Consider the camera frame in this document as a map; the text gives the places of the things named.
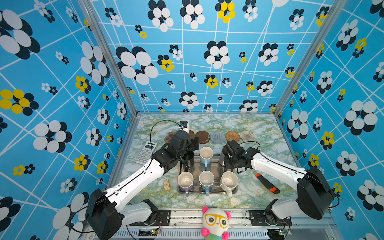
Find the woven rattan coaster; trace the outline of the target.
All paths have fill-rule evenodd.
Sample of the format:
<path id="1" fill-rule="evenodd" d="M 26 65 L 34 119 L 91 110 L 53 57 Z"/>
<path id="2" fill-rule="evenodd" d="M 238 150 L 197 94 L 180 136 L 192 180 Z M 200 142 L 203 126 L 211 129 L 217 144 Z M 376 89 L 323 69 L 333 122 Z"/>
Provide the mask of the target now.
<path id="1" fill-rule="evenodd" d="M 230 141 L 236 141 L 239 142 L 241 140 L 241 136 L 238 132 L 235 131 L 229 131 L 225 134 L 225 138 L 228 142 Z"/>

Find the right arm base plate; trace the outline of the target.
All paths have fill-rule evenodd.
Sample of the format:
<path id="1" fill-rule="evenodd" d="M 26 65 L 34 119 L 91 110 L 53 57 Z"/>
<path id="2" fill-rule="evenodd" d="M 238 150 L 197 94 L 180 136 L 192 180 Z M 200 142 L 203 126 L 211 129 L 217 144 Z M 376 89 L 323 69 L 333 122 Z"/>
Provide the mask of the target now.
<path id="1" fill-rule="evenodd" d="M 253 227 L 291 227 L 290 218 L 279 219 L 273 213 L 264 210 L 246 211 L 246 218 L 251 221 Z"/>

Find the dark round wooden coaster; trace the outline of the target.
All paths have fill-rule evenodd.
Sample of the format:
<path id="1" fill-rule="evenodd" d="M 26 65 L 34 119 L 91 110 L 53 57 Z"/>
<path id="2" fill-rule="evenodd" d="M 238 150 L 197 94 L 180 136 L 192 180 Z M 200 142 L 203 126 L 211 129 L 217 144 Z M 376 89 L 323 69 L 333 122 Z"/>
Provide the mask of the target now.
<path id="1" fill-rule="evenodd" d="M 189 135 L 191 139 L 195 138 L 195 133 L 192 130 L 189 130 Z"/>

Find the paw shaped wooden coaster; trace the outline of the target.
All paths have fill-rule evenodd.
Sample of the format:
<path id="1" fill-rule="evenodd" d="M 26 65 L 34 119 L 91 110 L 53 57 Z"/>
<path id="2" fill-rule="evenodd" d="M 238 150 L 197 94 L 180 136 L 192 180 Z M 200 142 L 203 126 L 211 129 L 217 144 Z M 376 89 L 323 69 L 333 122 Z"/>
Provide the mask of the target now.
<path id="1" fill-rule="evenodd" d="M 164 138 L 164 142 L 169 144 L 175 134 L 176 132 L 169 132 L 168 135 Z"/>

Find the black mug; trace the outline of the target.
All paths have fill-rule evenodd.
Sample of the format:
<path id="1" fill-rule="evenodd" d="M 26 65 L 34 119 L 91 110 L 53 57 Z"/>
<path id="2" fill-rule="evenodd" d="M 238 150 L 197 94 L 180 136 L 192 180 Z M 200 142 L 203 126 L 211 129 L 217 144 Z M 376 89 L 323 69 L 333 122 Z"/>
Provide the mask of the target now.
<path id="1" fill-rule="evenodd" d="M 182 169 L 184 172 L 189 172 L 190 170 L 193 169 L 195 166 L 195 157 L 194 157 L 194 152 L 188 151 L 186 154 L 182 157 L 181 160 L 182 163 Z"/>

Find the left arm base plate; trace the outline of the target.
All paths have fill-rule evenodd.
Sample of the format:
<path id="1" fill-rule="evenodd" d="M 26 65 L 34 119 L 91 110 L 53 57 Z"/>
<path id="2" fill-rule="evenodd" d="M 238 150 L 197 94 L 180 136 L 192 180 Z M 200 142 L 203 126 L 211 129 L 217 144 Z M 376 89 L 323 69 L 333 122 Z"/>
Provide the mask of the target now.
<path id="1" fill-rule="evenodd" d="M 148 220 L 132 224 L 132 226 L 169 226 L 170 220 L 171 210 L 158 210 L 156 216 L 151 214 Z"/>

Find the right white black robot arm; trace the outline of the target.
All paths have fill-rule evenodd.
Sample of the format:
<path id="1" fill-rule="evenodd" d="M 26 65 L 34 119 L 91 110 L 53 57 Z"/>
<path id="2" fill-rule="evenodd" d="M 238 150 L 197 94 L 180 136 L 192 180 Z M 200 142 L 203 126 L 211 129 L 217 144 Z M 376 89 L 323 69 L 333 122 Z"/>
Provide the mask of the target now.
<path id="1" fill-rule="evenodd" d="M 337 197 L 323 173 L 317 168 L 304 169 L 288 165 L 262 153 L 259 149 L 244 149 L 235 140 L 223 147 L 227 169 L 255 170 L 268 174 L 293 188 L 297 195 L 271 201 L 264 211 L 266 222 L 276 225 L 288 217 L 307 215 L 320 220 Z"/>

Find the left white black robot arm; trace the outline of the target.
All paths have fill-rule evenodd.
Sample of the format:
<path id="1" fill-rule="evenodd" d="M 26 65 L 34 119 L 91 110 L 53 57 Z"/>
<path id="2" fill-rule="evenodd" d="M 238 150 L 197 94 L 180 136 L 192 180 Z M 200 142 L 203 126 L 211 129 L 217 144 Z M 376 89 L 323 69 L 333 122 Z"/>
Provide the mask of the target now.
<path id="1" fill-rule="evenodd" d="M 110 239 L 122 225 L 143 222 L 155 210 L 154 204 L 149 201 L 143 204 L 132 205 L 134 213 L 123 213 L 128 202 L 151 182 L 162 177 L 175 167 L 187 152 L 199 149 L 199 137 L 193 139 L 189 131 L 177 131 L 171 143 L 164 145 L 153 153 L 152 159 L 137 170 L 130 177 L 119 184 L 107 189 L 105 192 L 97 189 L 89 198 L 85 218 L 100 240 Z"/>

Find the embroidered white fabric coaster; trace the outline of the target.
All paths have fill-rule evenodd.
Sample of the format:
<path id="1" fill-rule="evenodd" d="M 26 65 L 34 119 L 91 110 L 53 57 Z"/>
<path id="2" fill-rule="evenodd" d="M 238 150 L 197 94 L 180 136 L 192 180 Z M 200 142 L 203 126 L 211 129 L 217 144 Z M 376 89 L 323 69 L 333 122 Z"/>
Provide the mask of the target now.
<path id="1" fill-rule="evenodd" d="M 255 140 L 254 133 L 250 131 L 243 131 L 240 133 L 240 137 L 244 142 L 251 142 Z"/>

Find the purple mug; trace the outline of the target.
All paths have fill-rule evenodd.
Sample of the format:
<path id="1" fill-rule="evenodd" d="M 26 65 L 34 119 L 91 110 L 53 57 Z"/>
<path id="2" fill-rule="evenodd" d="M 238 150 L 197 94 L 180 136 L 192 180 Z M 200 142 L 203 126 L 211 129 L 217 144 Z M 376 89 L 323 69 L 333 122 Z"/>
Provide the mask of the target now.
<path id="1" fill-rule="evenodd" d="M 189 196 L 194 183 L 194 177 L 189 172 L 182 172 L 178 176 L 178 186 L 182 193 L 185 193 L 186 197 Z"/>

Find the grey blue crochet coaster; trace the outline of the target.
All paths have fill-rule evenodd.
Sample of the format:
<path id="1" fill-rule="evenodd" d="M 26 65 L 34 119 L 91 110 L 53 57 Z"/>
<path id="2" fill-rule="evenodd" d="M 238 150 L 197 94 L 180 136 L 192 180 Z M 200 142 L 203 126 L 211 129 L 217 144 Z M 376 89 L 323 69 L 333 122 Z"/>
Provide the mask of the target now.
<path id="1" fill-rule="evenodd" d="M 214 144 L 221 144 L 226 140 L 225 135 L 223 133 L 220 133 L 220 132 L 210 133 L 210 138 Z"/>

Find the stainless steel cup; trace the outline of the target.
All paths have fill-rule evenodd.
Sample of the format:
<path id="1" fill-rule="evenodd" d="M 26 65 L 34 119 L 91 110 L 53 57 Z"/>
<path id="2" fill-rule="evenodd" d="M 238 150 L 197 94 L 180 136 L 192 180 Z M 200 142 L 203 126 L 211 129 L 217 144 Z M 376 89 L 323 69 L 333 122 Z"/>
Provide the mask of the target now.
<path id="1" fill-rule="evenodd" d="M 225 167 L 225 154 L 224 153 L 220 154 L 218 163 L 220 166 Z"/>

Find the scratched round wooden coaster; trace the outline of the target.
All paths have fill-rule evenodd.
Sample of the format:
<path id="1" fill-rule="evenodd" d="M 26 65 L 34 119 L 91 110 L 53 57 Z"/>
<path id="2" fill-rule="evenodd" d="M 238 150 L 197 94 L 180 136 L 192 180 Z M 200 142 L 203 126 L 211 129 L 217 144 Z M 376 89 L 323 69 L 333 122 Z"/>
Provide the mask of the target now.
<path id="1" fill-rule="evenodd" d="M 207 131 L 199 131 L 195 136 L 199 138 L 199 144 L 207 144 L 211 140 L 211 136 Z"/>

